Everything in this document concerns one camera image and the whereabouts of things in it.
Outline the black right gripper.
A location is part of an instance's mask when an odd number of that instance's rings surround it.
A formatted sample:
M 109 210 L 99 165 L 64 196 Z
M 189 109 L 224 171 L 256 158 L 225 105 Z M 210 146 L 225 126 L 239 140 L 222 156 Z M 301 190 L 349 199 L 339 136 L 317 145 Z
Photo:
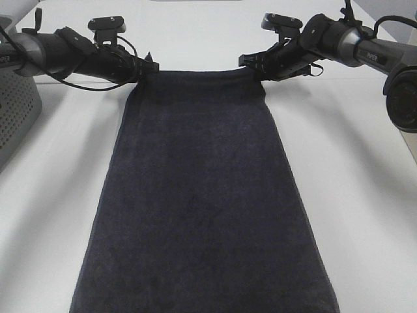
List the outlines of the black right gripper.
M 305 50 L 296 39 L 286 39 L 267 51 L 242 54 L 238 66 L 261 70 L 261 81 L 280 82 L 297 76 L 310 76 L 311 65 L 320 59 L 321 56 Z

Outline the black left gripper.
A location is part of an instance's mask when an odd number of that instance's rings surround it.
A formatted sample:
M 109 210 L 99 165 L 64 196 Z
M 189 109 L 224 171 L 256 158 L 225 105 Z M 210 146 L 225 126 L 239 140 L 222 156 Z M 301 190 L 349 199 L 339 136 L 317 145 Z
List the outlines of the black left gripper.
M 78 66 L 78 74 L 101 78 L 113 83 L 134 83 L 140 77 L 156 74 L 160 65 L 154 61 L 142 61 L 129 54 L 122 46 L 99 46 Z

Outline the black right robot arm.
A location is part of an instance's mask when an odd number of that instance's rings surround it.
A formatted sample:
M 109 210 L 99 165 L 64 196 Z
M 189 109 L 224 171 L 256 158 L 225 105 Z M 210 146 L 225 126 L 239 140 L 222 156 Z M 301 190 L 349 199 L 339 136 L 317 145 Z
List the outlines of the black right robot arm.
M 317 61 L 328 59 L 348 67 L 369 66 L 387 76 L 383 94 L 391 122 L 401 131 L 416 132 L 416 47 L 377 38 L 377 29 L 362 26 L 343 8 L 344 18 L 324 14 L 307 24 L 296 18 L 265 14 L 261 27 L 278 34 L 263 52 L 241 55 L 238 64 L 254 71 L 256 80 L 280 82 L 309 76 Z

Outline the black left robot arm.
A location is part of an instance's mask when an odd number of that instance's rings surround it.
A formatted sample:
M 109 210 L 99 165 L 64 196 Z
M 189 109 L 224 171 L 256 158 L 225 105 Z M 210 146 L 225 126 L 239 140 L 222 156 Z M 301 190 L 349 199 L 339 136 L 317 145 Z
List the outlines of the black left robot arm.
M 151 56 L 140 59 L 121 45 L 98 45 L 69 27 L 47 33 L 16 33 L 1 45 L 1 69 L 23 77 L 46 72 L 63 80 L 76 73 L 122 84 L 159 71 Z

